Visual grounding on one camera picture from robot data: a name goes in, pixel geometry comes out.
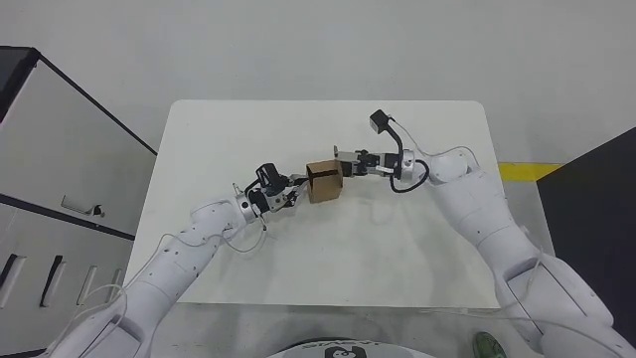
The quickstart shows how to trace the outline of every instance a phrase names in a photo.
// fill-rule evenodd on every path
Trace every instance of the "wire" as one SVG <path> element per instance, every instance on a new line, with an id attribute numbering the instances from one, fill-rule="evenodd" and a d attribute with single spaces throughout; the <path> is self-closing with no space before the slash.
<path id="1" fill-rule="evenodd" d="M 120 285 L 118 285 L 118 284 L 116 284 L 116 283 L 105 284 L 104 286 L 100 286 L 100 287 L 98 287 L 97 289 L 93 290 L 91 293 L 87 294 L 87 295 L 86 295 L 86 298 L 88 298 L 91 294 L 95 293 L 96 291 L 98 291 L 98 290 L 100 290 L 100 289 L 104 289 L 104 288 L 106 288 L 106 287 L 117 287 L 117 288 L 119 289 L 119 293 L 118 293 L 118 295 L 122 295 L 122 296 L 123 296 L 123 311 L 119 314 L 119 318 L 117 318 L 117 321 L 115 322 L 115 324 L 114 324 L 114 325 L 112 325 L 112 326 L 110 327 L 110 329 L 106 332 L 106 334 L 104 334 L 104 335 L 103 335 L 103 337 L 101 337 L 101 338 L 99 339 L 99 341 L 97 341 L 97 342 L 94 342 L 94 341 L 93 341 L 93 342 L 90 344 L 90 346 L 86 349 L 86 351 L 84 351 L 84 352 L 81 354 L 81 356 L 80 356 L 79 358 L 81 358 L 81 357 L 84 357 L 84 356 L 88 355 L 88 354 L 89 354 L 92 350 L 94 350 L 95 348 L 97 348 L 97 346 L 98 346 L 98 345 L 99 345 L 99 344 L 100 344 L 103 340 L 105 340 L 105 339 L 106 339 L 106 337 L 110 336 L 110 334 L 111 334 L 112 332 L 114 332 L 114 331 L 115 331 L 115 329 L 116 329 L 117 327 L 119 327 L 119 324 L 121 323 L 121 321 L 123 320 L 123 318 L 126 316 L 126 312 L 128 311 L 128 294 L 126 294 L 126 290 L 125 290 L 123 287 L 121 287 Z"/>
<path id="2" fill-rule="evenodd" d="M 114 324 L 113 327 L 110 328 L 110 330 L 108 332 L 106 332 L 106 334 L 101 338 L 101 340 L 105 339 L 107 336 L 110 335 L 110 333 L 112 333 L 112 331 L 117 328 L 117 326 L 119 326 L 119 323 L 121 322 L 121 320 L 123 319 L 123 317 L 126 315 L 126 311 L 128 310 L 128 295 L 126 294 L 126 290 L 121 287 L 121 285 L 116 284 L 116 283 L 109 283 L 109 284 L 105 284 L 103 286 L 100 286 L 96 289 L 94 289 L 93 291 L 91 291 L 90 293 L 88 293 L 86 296 L 84 296 L 81 301 L 79 302 L 79 306 L 76 309 L 76 312 L 73 315 L 73 318 L 69 321 L 69 323 L 67 324 L 67 326 L 65 326 L 64 330 L 60 333 L 60 336 L 58 336 L 58 338 L 56 338 L 54 340 L 53 343 L 51 343 L 51 345 L 47 348 L 47 350 L 45 351 L 44 355 L 51 355 L 53 354 L 56 349 L 58 348 L 58 346 L 60 345 L 60 343 L 62 342 L 62 340 L 64 340 L 64 338 L 66 337 L 67 333 L 69 332 L 69 329 L 71 329 L 71 326 L 75 323 L 76 320 L 78 320 L 80 317 L 82 317 L 83 315 L 86 315 L 88 312 L 91 311 L 95 311 L 98 310 L 100 308 L 103 308 L 104 306 L 111 306 L 114 304 L 115 299 L 111 302 L 108 303 L 104 303 L 104 304 L 99 304 L 96 305 L 95 307 L 91 307 L 91 308 L 87 308 L 84 309 L 83 311 L 81 311 L 80 313 L 77 313 L 82 307 L 85 306 L 85 302 L 88 300 L 89 297 L 91 297 L 93 294 L 95 294 L 96 292 L 100 291 L 100 290 L 104 290 L 105 288 L 112 288 L 115 287 L 118 289 L 118 293 L 117 296 L 122 295 L 123 296 L 123 300 L 124 300 L 124 308 L 123 308 L 123 312 L 119 315 L 119 318 L 117 320 L 117 322 Z M 100 342 L 97 342 L 96 344 L 90 344 L 89 347 L 87 348 L 86 351 L 84 351 L 81 356 L 85 356 L 87 355 L 90 351 L 92 351 Z"/>
<path id="3" fill-rule="evenodd" d="M 552 326 L 556 326 L 556 327 L 560 327 L 563 329 L 567 329 L 571 332 L 574 332 L 578 335 L 581 335 L 599 345 L 601 345 L 602 347 L 604 347 L 605 349 L 609 350 L 611 353 L 615 354 L 618 357 L 622 357 L 623 355 L 618 352 L 617 349 L 615 349 L 614 347 L 610 346 L 607 343 L 604 343 L 603 341 L 590 336 L 589 334 L 582 332 L 574 327 L 565 325 L 563 323 L 560 322 L 556 322 L 556 321 L 551 321 L 551 320 L 547 320 L 547 319 L 535 319 L 535 318 L 527 318 L 527 317 L 523 317 L 523 316 L 492 316 L 492 315 L 485 315 L 485 314 L 471 314 L 468 312 L 454 312 L 454 311 L 445 311 L 443 309 L 423 309 L 420 311 L 420 313 L 439 313 L 439 314 L 448 314 L 448 315 L 458 315 L 458 316 L 469 316 L 469 317 L 473 317 L 473 318 L 482 318 L 482 319 L 497 319 L 497 320 L 521 320 L 521 321 L 526 321 L 526 322 L 537 322 L 537 323 L 544 323 L 547 325 L 552 325 Z"/>
<path id="4" fill-rule="evenodd" d="M 419 179 L 419 181 L 417 181 L 415 184 L 411 185 L 408 188 L 404 188 L 403 190 L 396 188 L 396 182 L 394 180 L 394 175 L 392 174 L 391 176 L 389 176 L 389 183 L 391 184 L 391 189 L 397 193 L 397 194 L 403 194 L 406 192 L 410 192 L 412 190 L 414 190 L 415 188 L 419 187 L 420 185 L 422 185 L 426 179 L 428 179 L 428 174 L 430 173 L 430 168 L 428 167 L 428 165 L 426 164 L 426 162 L 424 162 L 421 159 L 415 159 L 415 163 L 419 163 L 420 165 L 424 166 L 424 169 L 426 169 L 426 171 L 424 172 L 424 175 Z"/>
<path id="5" fill-rule="evenodd" d="M 249 223 L 245 223 L 242 226 L 237 228 L 237 231 L 235 232 L 235 235 L 242 231 L 247 225 L 249 225 Z M 58 346 L 60 345 L 60 343 L 62 342 L 62 340 L 64 340 L 64 338 L 66 337 L 67 333 L 69 332 L 69 329 L 71 328 L 71 326 L 73 325 L 73 323 L 75 323 L 76 320 L 78 320 L 81 316 L 86 315 L 88 312 L 91 311 L 95 311 L 98 310 L 100 308 L 103 308 L 105 306 L 111 306 L 113 305 L 116 301 L 117 298 L 114 298 L 112 301 L 104 303 L 104 304 L 99 304 L 95 307 L 91 307 L 91 308 L 87 308 L 83 311 L 81 311 L 80 313 L 77 313 L 78 310 L 80 310 L 80 308 L 82 308 L 84 306 L 85 301 L 92 296 L 93 294 L 95 294 L 97 291 L 99 290 L 103 290 L 105 288 L 111 288 L 111 287 L 116 287 L 118 289 L 118 293 L 116 297 L 119 296 L 123 296 L 123 312 L 121 314 L 119 314 L 119 318 L 117 319 L 117 321 L 114 323 L 114 325 L 103 335 L 103 336 L 97 336 L 95 338 L 95 340 L 97 340 L 97 338 L 99 339 L 98 341 L 95 342 L 95 340 L 93 340 L 93 342 L 88 346 L 88 348 L 81 354 L 80 357 L 84 357 L 86 356 L 88 353 L 90 353 L 92 350 L 94 350 L 103 340 L 106 339 L 106 337 L 108 337 L 121 323 L 121 321 L 123 320 L 123 318 L 126 316 L 126 312 L 128 310 L 128 295 L 126 293 L 126 290 L 128 289 L 128 287 L 135 281 L 137 280 L 137 278 L 139 277 L 139 275 L 148 267 L 148 265 L 152 262 L 152 260 L 157 256 L 157 252 L 159 252 L 159 249 L 161 248 L 161 244 L 163 242 L 163 239 L 166 237 L 172 237 L 174 239 L 176 239 L 177 241 L 181 242 L 182 244 L 192 247 L 192 248 L 197 248 L 197 247 L 201 247 L 205 244 L 207 244 L 213 237 L 219 237 L 222 241 L 224 241 L 231 249 L 233 249 L 234 251 L 240 253 L 240 254 L 246 254 L 249 253 L 251 251 L 253 251 L 254 249 L 256 249 L 260 243 L 263 241 L 263 237 L 266 237 L 266 233 L 267 233 L 267 228 L 266 226 L 263 226 L 262 231 L 260 232 L 260 236 L 258 237 L 258 241 L 256 241 L 256 243 L 254 244 L 254 246 L 252 246 L 251 248 L 247 249 L 247 250 L 241 250 L 236 248 L 234 245 L 232 245 L 230 243 L 230 241 L 224 237 L 221 234 L 212 234 L 206 238 L 204 238 L 204 241 L 201 242 L 200 244 L 190 244 L 184 240 L 182 240 L 181 238 L 179 238 L 178 236 L 174 235 L 174 234 L 163 234 L 161 236 L 161 238 L 159 238 L 159 243 L 157 244 L 157 247 L 155 248 L 155 251 L 152 253 L 152 255 L 150 255 L 150 258 L 146 261 L 146 263 L 144 263 L 144 265 L 141 267 L 141 269 L 132 277 L 132 279 L 125 285 L 125 286 L 121 286 L 119 284 L 116 283 L 110 283 L 110 284 L 105 284 L 103 286 L 100 286 L 96 289 L 94 289 L 93 291 L 91 291 L 90 293 L 88 293 L 79 303 L 79 307 L 76 309 L 76 313 L 74 313 L 73 318 L 71 319 L 71 321 L 69 321 L 69 323 L 67 324 L 67 326 L 64 328 L 64 330 L 61 332 L 60 336 L 49 346 L 49 348 L 47 348 L 47 351 L 45 352 L 45 355 L 51 355 L 55 352 L 55 350 L 58 348 Z"/>
<path id="6" fill-rule="evenodd" d="M 237 233 L 239 233 L 240 231 L 242 231 L 246 226 L 248 226 L 249 223 L 245 223 L 242 226 L 237 228 L 237 231 L 235 232 L 235 235 Z M 246 251 L 242 251 L 238 248 L 236 248 L 234 245 L 232 245 L 230 243 L 230 241 L 228 239 L 226 239 L 223 235 L 221 234 L 212 234 L 208 237 L 205 237 L 204 240 L 200 243 L 200 244 L 190 244 L 184 240 L 182 240 L 181 238 L 177 237 L 174 234 L 170 234 L 170 233 L 166 233 L 163 234 L 161 236 L 161 238 L 159 238 L 159 243 L 157 243 L 157 247 L 155 248 L 154 252 L 152 253 L 152 255 L 150 255 L 150 258 L 146 261 L 146 263 L 144 263 L 143 266 L 141 266 L 141 268 L 135 273 L 135 275 L 126 283 L 126 285 L 124 286 L 124 288 L 128 289 L 128 287 L 135 282 L 139 276 L 141 275 L 141 273 L 150 265 L 150 263 L 152 262 L 152 260 L 157 256 L 157 253 L 159 252 L 159 249 L 161 248 L 161 243 L 163 242 L 163 239 L 166 237 L 172 237 L 174 239 L 176 239 L 177 241 L 181 242 L 182 244 L 184 244 L 185 246 L 191 247 L 191 248 L 198 248 L 201 247 L 203 245 L 206 245 L 212 238 L 214 237 L 219 237 L 222 241 L 224 241 L 232 250 L 236 251 L 237 253 L 240 254 L 244 254 L 244 253 L 249 253 L 251 251 L 253 251 L 254 249 L 256 249 L 258 247 L 258 245 L 260 244 L 263 235 L 266 233 L 266 228 L 263 227 L 261 233 L 260 233 L 260 237 L 258 238 L 258 241 L 256 242 L 256 244 L 254 246 L 252 246 L 251 248 L 247 249 Z"/>

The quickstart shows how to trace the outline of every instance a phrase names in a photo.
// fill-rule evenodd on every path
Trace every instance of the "cabinet handle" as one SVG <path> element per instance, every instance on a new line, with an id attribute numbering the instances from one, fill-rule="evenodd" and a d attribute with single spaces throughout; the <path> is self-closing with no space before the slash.
<path id="1" fill-rule="evenodd" d="M 69 204 L 66 204 L 65 203 L 66 200 L 67 200 L 67 196 L 65 195 L 64 198 L 62 198 L 62 203 L 60 204 L 60 206 L 62 206 L 65 209 L 72 210 L 76 213 L 82 213 L 83 215 L 86 215 L 86 216 L 100 216 L 100 217 L 106 216 L 106 213 L 103 210 L 101 210 L 101 205 L 95 205 L 88 210 L 82 210 L 82 209 L 74 208 L 73 206 Z"/>

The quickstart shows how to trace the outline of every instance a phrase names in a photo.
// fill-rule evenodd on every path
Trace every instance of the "green object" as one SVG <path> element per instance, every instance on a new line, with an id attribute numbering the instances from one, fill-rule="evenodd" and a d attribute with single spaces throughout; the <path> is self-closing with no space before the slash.
<path id="1" fill-rule="evenodd" d="M 473 337 L 475 358 L 506 358 L 501 344 L 490 333 L 479 332 Z"/>

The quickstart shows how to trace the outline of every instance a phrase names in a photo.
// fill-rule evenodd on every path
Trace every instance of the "black cable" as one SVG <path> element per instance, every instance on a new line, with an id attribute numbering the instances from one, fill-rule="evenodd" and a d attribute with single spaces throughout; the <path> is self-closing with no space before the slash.
<path id="1" fill-rule="evenodd" d="M 415 188 L 419 187 L 420 185 L 422 185 L 424 183 L 424 181 L 426 181 L 426 179 L 428 179 L 428 174 L 430 173 L 430 168 L 428 168 L 428 165 L 426 164 L 426 162 L 424 162 L 421 159 L 415 159 L 415 163 L 419 163 L 420 165 L 424 166 L 424 169 L 426 169 L 426 172 L 424 173 L 424 176 L 415 184 L 411 185 L 408 188 L 404 188 L 403 190 L 400 190 L 398 188 L 396 188 L 396 184 L 394 181 L 394 175 L 392 174 L 391 176 L 389 176 L 389 182 L 391 184 L 391 189 L 396 193 L 396 194 L 403 194 L 405 192 L 410 192 L 412 190 L 414 190 Z"/>
<path id="2" fill-rule="evenodd" d="M 399 135 L 389 125 L 387 125 L 387 132 L 392 137 L 392 139 L 395 140 L 396 143 L 397 143 L 397 163 L 396 163 L 396 167 L 394 168 L 394 174 L 397 176 L 397 178 L 400 178 L 401 177 L 401 165 L 402 165 L 402 163 L 404 161 L 403 145 L 401 143 L 401 138 L 399 138 Z"/>
<path id="3" fill-rule="evenodd" d="M 249 190 L 251 190 L 252 188 L 254 188 L 256 186 L 256 184 L 258 184 L 258 179 L 254 180 L 253 183 L 249 184 L 247 186 L 247 188 L 245 188 L 245 190 L 243 191 L 245 193 L 245 195 L 247 196 L 247 193 L 249 192 Z"/>

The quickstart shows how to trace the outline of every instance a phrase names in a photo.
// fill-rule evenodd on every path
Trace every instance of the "black panel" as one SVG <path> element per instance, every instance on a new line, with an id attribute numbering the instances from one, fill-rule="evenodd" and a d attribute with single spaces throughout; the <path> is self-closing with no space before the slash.
<path id="1" fill-rule="evenodd" d="M 537 182 L 556 256 L 570 264 L 636 345 L 636 128 Z"/>
<path id="2" fill-rule="evenodd" d="M 47 349 L 43 348 L 42 350 L 25 351 L 25 352 L 19 352 L 16 354 L 9 354 L 9 355 L 0 355 L 0 358 L 31 358 L 31 357 L 37 357 L 39 355 L 42 355 L 44 354 L 45 351 L 47 351 Z"/>
<path id="3" fill-rule="evenodd" d="M 0 123 L 38 62 L 38 57 L 35 49 L 0 47 Z"/>
<path id="4" fill-rule="evenodd" d="M 12 198 L 7 195 L 0 194 L 0 203 L 13 206 L 14 208 L 26 210 L 27 212 L 36 213 L 46 217 L 51 217 L 52 219 L 57 219 L 66 223 L 75 224 L 76 226 L 86 227 L 91 230 L 99 231 L 101 233 L 113 235 L 114 237 L 123 238 L 124 240 L 128 240 L 128 241 L 135 240 L 135 237 L 133 235 L 122 233 L 121 231 L 117 231 L 109 227 L 101 226 L 99 224 L 92 223 L 87 220 L 78 219 L 77 217 L 69 216 L 65 213 L 56 212 L 55 210 L 44 208 L 42 206 L 25 202 L 20 199 Z"/>

